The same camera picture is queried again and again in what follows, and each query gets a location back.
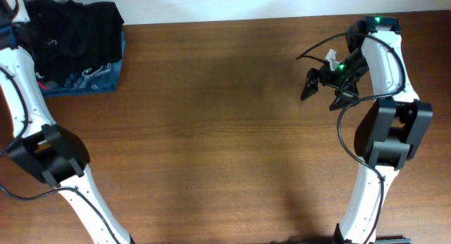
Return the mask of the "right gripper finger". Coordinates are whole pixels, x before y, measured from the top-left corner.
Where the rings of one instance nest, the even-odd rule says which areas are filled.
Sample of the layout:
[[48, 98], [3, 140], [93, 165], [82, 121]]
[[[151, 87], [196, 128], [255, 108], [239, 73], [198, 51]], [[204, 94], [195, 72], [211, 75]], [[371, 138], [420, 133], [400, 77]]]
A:
[[307, 72], [306, 82], [304, 84], [304, 89], [302, 90], [300, 99], [302, 101], [306, 100], [310, 96], [316, 94], [319, 91], [318, 83], [319, 83], [319, 71], [315, 68], [311, 68]]
[[330, 111], [335, 111], [338, 109], [343, 109], [349, 104], [351, 104], [353, 101], [355, 101], [356, 97], [348, 97], [343, 94], [338, 94], [335, 96], [335, 99], [332, 101], [332, 103], [329, 106]]

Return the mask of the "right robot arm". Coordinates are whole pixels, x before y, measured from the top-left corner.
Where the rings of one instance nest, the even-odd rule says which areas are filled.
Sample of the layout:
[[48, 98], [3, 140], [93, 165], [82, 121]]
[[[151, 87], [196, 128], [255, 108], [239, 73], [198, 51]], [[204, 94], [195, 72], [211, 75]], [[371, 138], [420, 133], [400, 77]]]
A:
[[402, 58], [398, 19], [364, 16], [342, 33], [350, 55], [338, 61], [330, 50], [320, 68], [311, 68], [300, 99], [331, 87], [331, 111], [340, 112], [337, 133], [343, 142], [342, 119], [347, 110], [373, 104], [354, 134], [354, 148], [344, 150], [359, 165], [349, 207], [330, 238], [320, 243], [410, 243], [403, 236], [377, 237], [376, 227], [390, 186], [412, 159], [433, 117], [431, 104], [421, 102]]

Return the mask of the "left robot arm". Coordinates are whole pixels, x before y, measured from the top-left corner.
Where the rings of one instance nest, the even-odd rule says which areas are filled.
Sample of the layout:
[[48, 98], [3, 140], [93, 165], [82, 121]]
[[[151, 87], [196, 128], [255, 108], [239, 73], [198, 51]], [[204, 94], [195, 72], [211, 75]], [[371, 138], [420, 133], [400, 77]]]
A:
[[73, 208], [94, 243], [133, 243], [101, 196], [82, 140], [58, 125], [35, 76], [25, 0], [1, 0], [1, 90], [13, 126], [8, 155]]

